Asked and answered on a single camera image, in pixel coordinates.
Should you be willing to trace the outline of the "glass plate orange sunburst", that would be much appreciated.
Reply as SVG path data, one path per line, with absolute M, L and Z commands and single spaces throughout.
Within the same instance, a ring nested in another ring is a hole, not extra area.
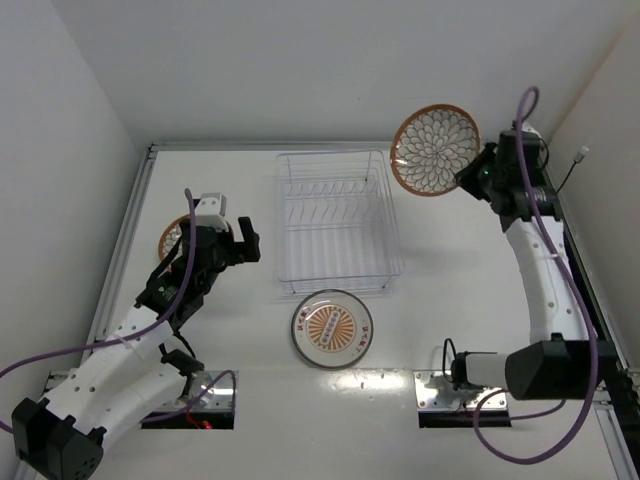
M 307 364 L 324 370 L 356 365 L 374 338 L 370 310 L 356 295 L 319 290 L 296 307 L 290 324 L 293 347 Z

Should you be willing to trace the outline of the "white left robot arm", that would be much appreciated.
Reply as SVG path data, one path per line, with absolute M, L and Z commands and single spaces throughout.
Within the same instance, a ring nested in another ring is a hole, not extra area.
M 205 366 L 166 343 L 203 306 L 222 272 L 259 261 L 251 220 L 238 224 L 241 240 L 220 215 L 181 219 L 177 243 L 112 334 L 57 387 L 14 408 L 10 430 L 21 461 L 46 479 L 87 479 L 115 440 L 156 421 L 157 408 L 190 392 Z

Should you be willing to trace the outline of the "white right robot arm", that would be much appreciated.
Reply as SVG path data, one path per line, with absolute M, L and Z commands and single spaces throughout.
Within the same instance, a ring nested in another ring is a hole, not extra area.
M 458 352 L 457 389 L 498 387 L 517 400 L 582 400 L 616 360 L 614 346 L 589 335 L 570 284 L 558 195 L 538 168 L 538 135 L 501 132 L 456 176 L 464 191 L 486 201 L 500 220 L 522 277 L 529 343 L 508 354 Z

